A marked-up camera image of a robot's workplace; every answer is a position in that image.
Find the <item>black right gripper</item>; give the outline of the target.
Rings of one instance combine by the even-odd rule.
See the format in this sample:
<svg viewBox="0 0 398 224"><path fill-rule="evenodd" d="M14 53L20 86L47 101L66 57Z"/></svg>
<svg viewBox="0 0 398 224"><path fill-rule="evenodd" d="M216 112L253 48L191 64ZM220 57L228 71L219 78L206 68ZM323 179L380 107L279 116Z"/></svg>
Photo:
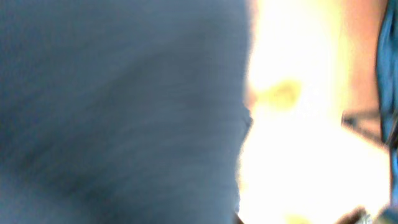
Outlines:
<svg viewBox="0 0 398 224"><path fill-rule="evenodd" d="M360 110L344 111L341 115L341 125L352 130L355 134L376 144L389 145L390 137L383 139L382 128L377 130L376 125L381 121L392 118L392 111Z"/></svg>

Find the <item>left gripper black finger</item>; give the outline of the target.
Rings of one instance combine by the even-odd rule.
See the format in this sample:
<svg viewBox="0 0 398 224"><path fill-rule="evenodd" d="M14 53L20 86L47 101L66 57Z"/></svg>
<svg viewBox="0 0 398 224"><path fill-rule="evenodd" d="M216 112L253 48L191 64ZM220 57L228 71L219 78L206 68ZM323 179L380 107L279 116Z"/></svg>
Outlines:
<svg viewBox="0 0 398 224"><path fill-rule="evenodd" d="M369 213L364 207L356 207L340 217L335 224L363 224L369 220Z"/></svg>

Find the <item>dark blue denim shorts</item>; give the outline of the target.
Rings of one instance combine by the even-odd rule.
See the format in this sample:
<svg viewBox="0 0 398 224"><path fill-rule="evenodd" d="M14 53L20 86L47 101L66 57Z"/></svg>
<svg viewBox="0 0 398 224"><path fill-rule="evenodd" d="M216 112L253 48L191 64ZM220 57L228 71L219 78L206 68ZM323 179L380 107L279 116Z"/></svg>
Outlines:
<svg viewBox="0 0 398 224"><path fill-rule="evenodd" d="M244 1L1 2L2 223L233 223Z"/></svg>

